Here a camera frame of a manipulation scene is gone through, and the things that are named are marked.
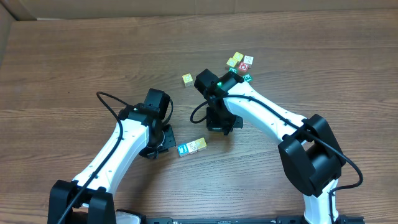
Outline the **white pattern block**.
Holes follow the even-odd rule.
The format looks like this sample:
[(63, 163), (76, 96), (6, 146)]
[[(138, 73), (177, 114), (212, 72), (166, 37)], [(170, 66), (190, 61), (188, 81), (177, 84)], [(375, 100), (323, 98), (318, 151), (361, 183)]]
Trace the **white pattern block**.
[(196, 144), (196, 141), (188, 142), (186, 143), (186, 146), (190, 154), (196, 153), (198, 151), (198, 146)]

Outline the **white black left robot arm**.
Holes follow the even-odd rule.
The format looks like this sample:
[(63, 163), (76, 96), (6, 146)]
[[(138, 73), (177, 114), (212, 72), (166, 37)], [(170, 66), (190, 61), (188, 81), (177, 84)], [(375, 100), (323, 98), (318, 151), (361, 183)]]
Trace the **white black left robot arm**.
[(48, 223), (146, 223), (145, 215), (116, 209), (114, 195), (137, 156), (156, 159), (175, 147), (173, 108), (168, 94), (151, 88), (144, 102), (114, 113), (116, 127), (97, 156), (72, 181), (53, 185)]

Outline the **blue letter block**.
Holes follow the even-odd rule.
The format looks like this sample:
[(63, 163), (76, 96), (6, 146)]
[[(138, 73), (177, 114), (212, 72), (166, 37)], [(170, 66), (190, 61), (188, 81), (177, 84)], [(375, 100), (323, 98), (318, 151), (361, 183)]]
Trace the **blue letter block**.
[(186, 156), (190, 153), (186, 144), (177, 146), (177, 151), (180, 157)]

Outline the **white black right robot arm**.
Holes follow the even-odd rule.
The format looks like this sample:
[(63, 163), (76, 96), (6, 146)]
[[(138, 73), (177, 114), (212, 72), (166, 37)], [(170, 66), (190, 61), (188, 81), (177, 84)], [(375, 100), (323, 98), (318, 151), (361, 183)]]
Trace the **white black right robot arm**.
[(306, 118), (281, 108), (234, 72), (217, 77), (206, 69), (194, 86), (206, 100), (203, 120), (209, 131), (227, 135), (248, 121), (276, 142), (286, 177), (303, 194), (304, 222), (344, 222), (334, 189), (346, 161), (323, 117)]

